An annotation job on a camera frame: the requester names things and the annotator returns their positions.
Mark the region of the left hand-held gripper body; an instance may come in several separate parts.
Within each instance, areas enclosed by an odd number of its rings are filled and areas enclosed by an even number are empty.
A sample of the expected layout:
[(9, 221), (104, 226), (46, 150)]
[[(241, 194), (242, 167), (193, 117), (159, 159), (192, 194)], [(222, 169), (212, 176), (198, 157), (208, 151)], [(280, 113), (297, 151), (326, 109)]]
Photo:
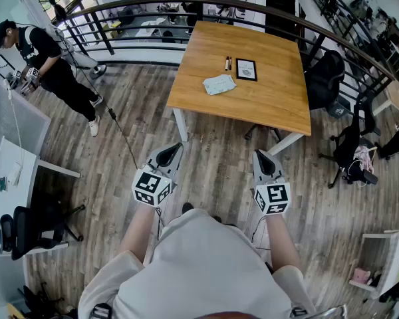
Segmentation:
[(132, 193), (136, 201), (157, 208), (176, 188), (178, 166), (155, 167), (145, 163), (138, 168), (132, 182)]

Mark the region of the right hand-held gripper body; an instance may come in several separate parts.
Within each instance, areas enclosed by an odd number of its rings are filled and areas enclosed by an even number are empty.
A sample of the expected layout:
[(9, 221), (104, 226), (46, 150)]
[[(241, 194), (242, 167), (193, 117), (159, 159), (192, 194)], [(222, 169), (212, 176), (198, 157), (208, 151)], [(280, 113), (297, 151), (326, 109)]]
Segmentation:
[(291, 204), (291, 185), (282, 173), (254, 175), (253, 199), (263, 215), (284, 214)]

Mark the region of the white lidded wet wipe pack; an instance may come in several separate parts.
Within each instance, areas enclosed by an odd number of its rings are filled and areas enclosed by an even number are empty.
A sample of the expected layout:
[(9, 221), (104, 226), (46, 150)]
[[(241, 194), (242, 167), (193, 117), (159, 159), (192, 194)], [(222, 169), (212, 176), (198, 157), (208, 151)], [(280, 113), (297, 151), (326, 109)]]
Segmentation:
[(228, 74), (221, 74), (213, 78), (207, 78), (203, 81), (205, 91), (214, 96), (230, 90), (233, 90), (237, 85), (233, 81), (232, 76)]

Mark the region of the person's left forearm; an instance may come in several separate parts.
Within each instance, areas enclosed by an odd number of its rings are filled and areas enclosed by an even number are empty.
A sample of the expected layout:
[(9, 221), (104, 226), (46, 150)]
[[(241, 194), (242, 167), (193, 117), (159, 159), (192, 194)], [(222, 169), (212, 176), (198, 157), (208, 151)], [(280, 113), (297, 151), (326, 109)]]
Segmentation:
[(150, 233), (154, 222), (155, 208), (140, 204), (123, 236), (119, 253), (130, 251), (141, 263), (144, 262)]

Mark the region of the person's right forearm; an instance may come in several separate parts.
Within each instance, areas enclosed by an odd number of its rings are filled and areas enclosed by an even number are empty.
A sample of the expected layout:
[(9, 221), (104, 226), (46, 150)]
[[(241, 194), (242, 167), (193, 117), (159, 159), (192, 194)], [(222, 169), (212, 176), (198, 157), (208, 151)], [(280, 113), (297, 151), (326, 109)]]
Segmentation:
[(269, 215), (265, 220), (273, 270), (279, 270), (284, 266), (295, 266), (301, 270), (300, 257), (283, 216)]

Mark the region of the wooden table with white legs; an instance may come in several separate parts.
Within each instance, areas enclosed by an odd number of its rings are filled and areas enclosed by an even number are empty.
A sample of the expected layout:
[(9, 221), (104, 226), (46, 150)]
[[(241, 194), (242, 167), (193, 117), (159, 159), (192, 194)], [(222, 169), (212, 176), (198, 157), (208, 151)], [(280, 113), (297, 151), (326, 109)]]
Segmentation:
[[(225, 70), (226, 57), (232, 69)], [(236, 58), (254, 60), (257, 81), (235, 78), (236, 87), (215, 96), (203, 81), (220, 74), (236, 76)], [(188, 140), (184, 111), (261, 124), (289, 132), (268, 152), (284, 150), (311, 135), (311, 117), (297, 44), (247, 28), (198, 21), (189, 39), (167, 106), (176, 117), (182, 141)]]

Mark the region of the black office chair with headrest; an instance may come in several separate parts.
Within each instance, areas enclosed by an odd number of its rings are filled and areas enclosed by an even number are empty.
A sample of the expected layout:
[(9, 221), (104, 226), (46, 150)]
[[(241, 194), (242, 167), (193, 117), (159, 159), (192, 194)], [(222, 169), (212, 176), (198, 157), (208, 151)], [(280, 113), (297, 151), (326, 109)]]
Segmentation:
[(374, 173), (362, 171), (359, 164), (353, 161), (355, 150), (359, 145), (368, 148), (375, 146), (365, 138), (365, 135), (374, 133), (379, 136), (381, 134), (372, 112), (374, 97), (374, 93), (369, 92), (363, 99), (358, 100), (354, 106), (350, 126), (343, 129), (338, 136), (330, 137), (330, 140), (335, 143), (333, 155), (319, 154), (320, 158), (333, 161), (338, 165), (334, 181), (328, 184), (330, 189), (335, 186), (339, 178), (343, 178), (348, 184), (358, 182), (361, 185), (376, 185), (378, 183), (378, 178)]

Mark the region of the pink cloth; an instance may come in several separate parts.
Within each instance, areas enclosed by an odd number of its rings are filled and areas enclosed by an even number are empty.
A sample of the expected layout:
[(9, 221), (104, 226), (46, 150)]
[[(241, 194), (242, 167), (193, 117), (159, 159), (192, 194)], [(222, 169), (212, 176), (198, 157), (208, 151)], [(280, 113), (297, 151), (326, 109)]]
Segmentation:
[(353, 161), (358, 163), (362, 171), (374, 173), (373, 159), (376, 153), (376, 146), (368, 148), (364, 145), (359, 145), (354, 153)]

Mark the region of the person's white shirt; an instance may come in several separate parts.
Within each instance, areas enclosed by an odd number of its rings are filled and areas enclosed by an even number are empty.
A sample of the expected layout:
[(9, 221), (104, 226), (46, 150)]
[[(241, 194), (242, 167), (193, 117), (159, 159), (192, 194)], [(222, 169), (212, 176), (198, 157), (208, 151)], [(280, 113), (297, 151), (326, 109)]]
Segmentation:
[(312, 314), (302, 272), (268, 267), (244, 233), (192, 209), (162, 231), (148, 265), (129, 250), (114, 257), (85, 288), (78, 318), (105, 303), (112, 319), (194, 319), (236, 312), (289, 319)]

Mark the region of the black framed leaf picture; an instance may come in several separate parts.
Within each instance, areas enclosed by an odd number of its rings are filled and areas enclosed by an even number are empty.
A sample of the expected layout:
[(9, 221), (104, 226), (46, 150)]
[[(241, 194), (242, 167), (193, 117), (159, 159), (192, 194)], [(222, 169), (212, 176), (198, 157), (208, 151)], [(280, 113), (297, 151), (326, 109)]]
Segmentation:
[(255, 61), (236, 58), (236, 77), (240, 80), (257, 81)]

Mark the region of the black coat rack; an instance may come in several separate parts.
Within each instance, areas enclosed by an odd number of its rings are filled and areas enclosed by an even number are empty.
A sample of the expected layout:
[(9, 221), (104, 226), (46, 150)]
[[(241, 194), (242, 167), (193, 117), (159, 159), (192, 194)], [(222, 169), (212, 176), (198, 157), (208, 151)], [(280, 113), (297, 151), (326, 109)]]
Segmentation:
[[(67, 12), (65, 11), (65, 8), (58, 3), (57, 0), (39, 0), (40, 4), (49, 4), (50, 7), (53, 8), (55, 12), (55, 17), (57, 21), (66, 21), (67, 20)], [(53, 24), (50, 24), (46, 26), (45, 28), (46, 32), (48, 35), (52, 37), (54, 41), (61, 42), (65, 39), (64, 33), (62, 30), (60, 30), (58, 27), (54, 26)], [(106, 65), (105, 64), (98, 64), (97, 67), (95, 68), (76, 68), (74, 67), (75, 70), (77, 69), (89, 69), (89, 75), (92, 79), (96, 79), (100, 76), (102, 76), (106, 72)]]

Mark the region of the pink box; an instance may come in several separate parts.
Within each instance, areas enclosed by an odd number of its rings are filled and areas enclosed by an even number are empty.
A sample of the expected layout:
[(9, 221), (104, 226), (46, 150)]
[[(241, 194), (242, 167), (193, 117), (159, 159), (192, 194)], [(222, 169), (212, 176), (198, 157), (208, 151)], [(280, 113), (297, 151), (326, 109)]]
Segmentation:
[(351, 281), (360, 284), (367, 284), (370, 277), (371, 277), (371, 272), (369, 270), (364, 270), (362, 268), (356, 267), (354, 269)]

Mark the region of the grey white office chair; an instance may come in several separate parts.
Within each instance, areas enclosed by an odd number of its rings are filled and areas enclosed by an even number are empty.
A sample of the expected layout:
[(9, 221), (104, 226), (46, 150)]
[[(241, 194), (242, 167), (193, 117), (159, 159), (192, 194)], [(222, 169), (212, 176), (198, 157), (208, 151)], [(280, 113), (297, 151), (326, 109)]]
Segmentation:
[(68, 43), (65, 39), (58, 42), (62, 55), (61, 57), (67, 61), (70, 65), (76, 68), (95, 68), (98, 63), (88, 55), (76, 52), (73, 45)]

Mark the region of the white power adapter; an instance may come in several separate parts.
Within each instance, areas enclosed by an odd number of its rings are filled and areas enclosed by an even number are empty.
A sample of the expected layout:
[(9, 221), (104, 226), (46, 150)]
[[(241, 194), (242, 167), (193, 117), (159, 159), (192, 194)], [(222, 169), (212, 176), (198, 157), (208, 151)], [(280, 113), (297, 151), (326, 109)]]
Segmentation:
[(7, 184), (12, 186), (17, 186), (19, 183), (19, 178), (21, 176), (23, 166), (15, 162), (10, 172), (7, 175)]

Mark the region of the white desk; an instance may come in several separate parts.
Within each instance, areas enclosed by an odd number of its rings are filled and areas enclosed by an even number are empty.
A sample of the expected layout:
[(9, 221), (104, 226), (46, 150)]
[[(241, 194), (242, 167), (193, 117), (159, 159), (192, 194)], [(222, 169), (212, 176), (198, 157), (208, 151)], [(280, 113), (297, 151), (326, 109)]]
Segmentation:
[(31, 206), (32, 200), (37, 198), (34, 186), (39, 167), (71, 177), (80, 177), (79, 172), (44, 161), (39, 156), (2, 138), (0, 143), (0, 179), (8, 178), (17, 167), (21, 168), (17, 185), (7, 183), (7, 189), (0, 190), (0, 218), (5, 214), (12, 215), (18, 206)]

